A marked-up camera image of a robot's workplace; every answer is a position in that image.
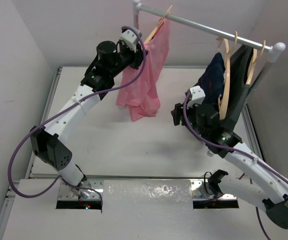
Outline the pink t shirt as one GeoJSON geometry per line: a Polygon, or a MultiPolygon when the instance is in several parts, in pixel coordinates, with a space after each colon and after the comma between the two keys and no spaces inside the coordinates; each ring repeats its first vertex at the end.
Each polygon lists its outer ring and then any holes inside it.
{"type": "Polygon", "coordinates": [[[156,83],[169,52],[170,21],[164,19],[164,24],[156,36],[145,43],[148,52],[143,73],[134,83],[119,90],[116,105],[129,109],[131,120],[142,117],[154,117],[160,108],[156,83]]]}

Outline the beige plastic hanger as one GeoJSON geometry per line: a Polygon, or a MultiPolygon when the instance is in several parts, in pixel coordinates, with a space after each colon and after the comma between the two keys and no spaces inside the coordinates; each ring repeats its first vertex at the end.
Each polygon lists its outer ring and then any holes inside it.
{"type": "Polygon", "coordinates": [[[144,41],[145,44],[149,43],[156,36],[157,32],[160,30],[161,26],[164,24],[165,17],[170,13],[171,8],[172,8],[172,5],[170,5],[170,7],[167,9],[163,17],[159,19],[154,29],[150,32],[150,34],[145,39],[144,41]]]}

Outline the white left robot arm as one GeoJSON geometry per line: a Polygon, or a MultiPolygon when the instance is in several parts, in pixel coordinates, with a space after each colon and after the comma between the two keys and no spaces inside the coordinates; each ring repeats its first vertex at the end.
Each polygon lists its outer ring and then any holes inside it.
{"type": "Polygon", "coordinates": [[[108,92],[116,90],[117,75],[127,67],[143,72],[147,55],[142,41],[126,40],[103,41],[96,53],[76,92],[60,112],[30,131],[34,155],[56,170],[67,185],[78,190],[84,188],[87,178],[65,146],[70,133],[108,92]]]}

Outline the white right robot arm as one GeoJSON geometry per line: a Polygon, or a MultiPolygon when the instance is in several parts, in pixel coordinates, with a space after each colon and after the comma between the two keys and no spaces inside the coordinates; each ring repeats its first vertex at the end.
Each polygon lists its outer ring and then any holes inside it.
{"type": "Polygon", "coordinates": [[[210,104],[177,103],[171,111],[175,126],[185,126],[209,151],[239,168],[254,183],[234,179],[217,170],[204,187],[206,196],[235,195],[266,213],[277,226],[288,229],[288,179],[260,159],[232,128],[225,127],[210,104]]]}

